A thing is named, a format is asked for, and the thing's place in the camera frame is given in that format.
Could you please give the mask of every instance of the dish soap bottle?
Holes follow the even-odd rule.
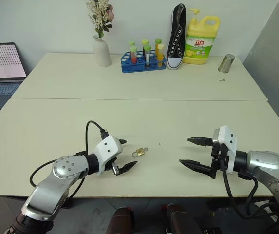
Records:
[[[218,16],[205,16],[199,23],[196,14],[199,9],[191,8],[194,17],[190,20],[186,38],[184,63],[204,64],[213,46],[221,19]]]

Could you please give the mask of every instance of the electric cable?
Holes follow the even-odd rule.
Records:
[[[269,228],[267,228],[266,232],[267,233],[270,232],[271,230],[273,230],[278,225],[279,225],[279,217],[277,218],[276,222],[273,225],[271,225]]]
[[[90,123],[94,124],[96,127],[99,128],[102,137],[108,135],[108,133],[107,133],[98,123],[96,123],[95,121],[92,121],[92,120],[88,121],[87,124],[86,124],[86,128],[85,128],[85,150],[86,150],[86,155],[88,155],[88,127],[89,127],[89,124],[90,124]],[[41,165],[41,166],[39,166],[38,168],[36,168],[36,170],[31,174],[31,176],[30,176],[30,178],[29,178],[29,182],[30,182],[30,184],[31,184],[34,188],[37,186],[37,185],[33,182],[33,177],[34,177],[34,175],[35,175],[40,169],[42,169],[42,168],[45,167],[46,165],[51,164],[51,163],[53,163],[53,162],[55,162],[55,161],[56,161],[56,159],[44,163],[43,165]],[[81,188],[81,186],[82,186],[84,180],[85,180],[85,178],[82,178],[82,179],[81,179],[81,182],[79,183],[78,187],[77,187],[76,190],[70,195],[70,197],[67,198],[67,200],[65,201],[65,203],[66,203],[67,201],[69,201],[71,198],[73,198],[74,195],[77,193],[77,191],[79,191],[79,189]]]
[[[253,187],[252,191],[250,192],[250,194],[248,195],[246,203],[245,203],[245,210],[248,215],[251,214],[250,205],[251,205],[252,197],[254,196],[254,194],[258,188],[258,181],[254,177],[252,177],[252,180],[254,181],[254,187]]]
[[[276,212],[272,212],[272,213],[256,216],[265,207],[276,206],[277,204],[275,202],[268,202],[266,204],[263,204],[263,205],[259,206],[251,215],[245,216],[244,214],[242,214],[241,211],[239,210],[239,208],[237,207],[237,205],[235,203],[235,200],[233,198],[233,195],[231,193],[231,190],[230,190],[230,186],[229,186],[229,181],[228,181],[228,177],[227,177],[227,172],[226,172],[226,168],[225,168],[225,161],[224,161],[224,159],[220,159],[220,164],[221,164],[221,168],[222,168],[222,171],[223,171],[223,180],[224,180],[224,183],[225,183],[227,194],[228,194],[229,199],[230,199],[230,203],[231,203],[233,209],[235,210],[235,212],[238,214],[238,216],[240,218],[247,220],[247,219],[252,219],[252,218],[265,218],[265,217],[270,217],[270,216],[273,216],[273,215],[277,215]]]

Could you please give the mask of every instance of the white vase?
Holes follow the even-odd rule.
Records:
[[[93,36],[93,51],[96,57],[96,62],[100,67],[108,67],[111,65],[108,45],[98,35]]]

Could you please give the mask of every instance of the blue test tube rack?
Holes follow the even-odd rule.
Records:
[[[154,50],[150,51],[150,62],[149,67],[146,67],[146,61],[144,59],[143,51],[137,51],[137,63],[134,64],[131,62],[130,59],[130,52],[126,52],[121,57],[121,68],[123,73],[130,73],[130,72],[145,72],[145,71],[154,71],[154,70],[163,70],[165,69],[165,62],[166,58],[163,56],[162,66],[158,67],[158,61]]]

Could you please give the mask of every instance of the metal cup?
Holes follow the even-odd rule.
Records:
[[[223,58],[222,63],[219,65],[218,67],[218,71],[222,72],[222,73],[228,73],[230,66],[233,62],[233,60],[235,59],[235,56],[232,54],[227,54],[225,56],[225,58]]]

